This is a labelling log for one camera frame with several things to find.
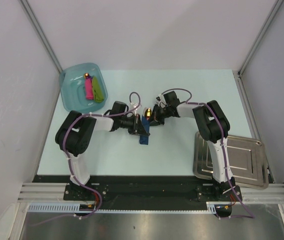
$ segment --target metal floor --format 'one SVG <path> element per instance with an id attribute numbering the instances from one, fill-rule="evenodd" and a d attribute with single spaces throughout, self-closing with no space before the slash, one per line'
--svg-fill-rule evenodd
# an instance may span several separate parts
<path id="1" fill-rule="evenodd" d="M 276 204 L 249 205 L 256 219 L 218 220 L 210 214 L 98 213 L 88 219 L 63 217 L 29 226 L 60 213 L 29 212 L 21 240 L 284 240 Z M 233 214 L 245 214 L 240 205 Z"/>

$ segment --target stainless steel tray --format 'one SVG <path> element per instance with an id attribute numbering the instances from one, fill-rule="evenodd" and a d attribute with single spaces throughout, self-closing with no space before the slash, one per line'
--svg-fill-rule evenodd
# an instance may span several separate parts
<path id="1" fill-rule="evenodd" d="M 238 185 L 255 189 L 268 186 L 264 145 L 246 137 L 229 135 L 227 153 L 231 170 Z M 206 141 L 195 134 L 193 172 L 200 179 L 212 179 L 213 165 Z"/>

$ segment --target blue object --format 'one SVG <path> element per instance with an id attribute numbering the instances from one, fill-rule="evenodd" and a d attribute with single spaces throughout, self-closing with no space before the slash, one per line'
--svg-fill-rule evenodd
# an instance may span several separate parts
<path id="1" fill-rule="evenodd" d="M 144 116 L 142 116 L 142 125 L 144 126 L 145 130 L 149 133 L 150 123 Z M 140 144 L 148 145 L 148 136 L 140 136 Z"/>
<path id="2" fill-rule="evenodd" d="M 84 74 L 96 77 L 104 95 L 104 101 L 97 103 L 87 100 L 85 93 Z M 61 95 L 64 108 L 67 111 L 78 111 L 83 114 L 95 112 L 101 109 L 107 100 L 107 90 L 100 68 L 94 63 L 83 63 L 69 67 L 61 72 L 59 76 Z"/>

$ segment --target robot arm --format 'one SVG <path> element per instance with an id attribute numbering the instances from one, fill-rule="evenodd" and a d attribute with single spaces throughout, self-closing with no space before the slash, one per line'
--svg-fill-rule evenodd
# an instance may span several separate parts
<path id="1" fill-rule="evenodd" d="M 157 98 L 158 103 L 154 106 L 152 115 L 150 117 L 150 125 L 163 125 L 164 119 L 168 117 L 177 118 L 193 118 L 196 120 L 199 132 L 210 149 L 212 164 L 213 164 L 213 178 L 219 183 L 226 183 L 227 177 L 225 175 L 225 163 L 220 140 L 222 138 L 220 128 L 215 119 L 212 118 L 211 112 L 204 105 L 196 106 L 194 104 L 187 104 L 180 102 L 174 91 L 168 92 Z M 223 145 L 227 145 L 228 131 L 230 124 L 225 117 L 222 109 L 217 101 L 213 100 L 207 103 L 217 116 L 222 125 L 224 138 Z M 233 176 L 228 162 L 228 155 L 226 151 L 227 172 L 229 178 Z"/>
<path id="2" fill-rule="evenodd" d="M 65 148 L 68 153 L 72 154 L 71 164 L 77 179 L 82 183 L 86 184 L 90 178 L 90 174 L 87 170 L 85 161 L 81 159 L 80 154 L 84 153 L 88 148 L 93 132 L 95 131 L 107 131 L 113 132 L 118 128 L 124 128 L 128 130 L 130 135 L 142 135 L 149 136 L 149 133 L 144 129 L 140 115 L 131 113 L 122 114 L 128 106 L 120 101 L 116 101 L 113 104 L 109 116 L 96 116 L 87 115 L 81 118 L 69 132 Z M 67 130 L 71 124 L 81 116 L 82 114 L 77 111 L 71 111 L 63 122 L 62 126 L 58 130 L 55 142 L 59 145 L 60 149 L 63 150 L 63 141 Z M 78 185 L 78 183 L 71 176 L 71 181 Z"/>

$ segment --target pink object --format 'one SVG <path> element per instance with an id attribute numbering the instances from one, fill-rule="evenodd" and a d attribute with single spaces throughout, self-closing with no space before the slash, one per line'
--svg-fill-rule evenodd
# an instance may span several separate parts
<path id="1" fill-rule="evenodd" d="M 93 90 L 92 90 L 92 79 L 89 77 L 85 79 L 85 91 L 86 91 L 86 99 L 93 100 Z"/>

